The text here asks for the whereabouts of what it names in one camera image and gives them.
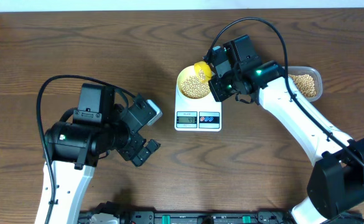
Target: white scale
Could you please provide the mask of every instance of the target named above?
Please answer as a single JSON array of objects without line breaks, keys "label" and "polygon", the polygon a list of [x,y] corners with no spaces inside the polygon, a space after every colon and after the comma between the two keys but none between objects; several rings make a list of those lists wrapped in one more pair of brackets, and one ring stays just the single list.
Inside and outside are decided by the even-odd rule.
[{"label": "white scale", "polygon": [[222,103],[216,102],[211,93],[200,99],[183,95],[180,84],[195,75],[189,66],[177,77],[175,98],[175,129],[178,131],[220,131],[222,128]]}]

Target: white background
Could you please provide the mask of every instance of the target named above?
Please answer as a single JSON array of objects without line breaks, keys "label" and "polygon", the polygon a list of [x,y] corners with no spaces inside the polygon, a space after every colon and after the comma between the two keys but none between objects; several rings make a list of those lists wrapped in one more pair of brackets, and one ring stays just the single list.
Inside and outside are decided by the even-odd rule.
[{"label": "white background", "polygon": [[0,12],[364,7],[364,0],[0,0]]}]

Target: container of beans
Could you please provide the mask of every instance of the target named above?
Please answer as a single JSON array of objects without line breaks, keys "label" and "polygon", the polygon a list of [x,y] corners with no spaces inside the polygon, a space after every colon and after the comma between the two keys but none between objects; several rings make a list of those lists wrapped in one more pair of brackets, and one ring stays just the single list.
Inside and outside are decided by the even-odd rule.
[{"label": "container of beans", "polygon": [[177,91],[180,97],[189,102],[199,103],[199,99],[212,98],[208,82],[202,83],[195,74],[194,66],[181,71],[177,77]]},{"label": "container of beans", "polygon": [[323,83],[320,73],[310,67],[288,66],[289,77],[294,80],[295,86],[309,101],[313,102],[323,94]]}]

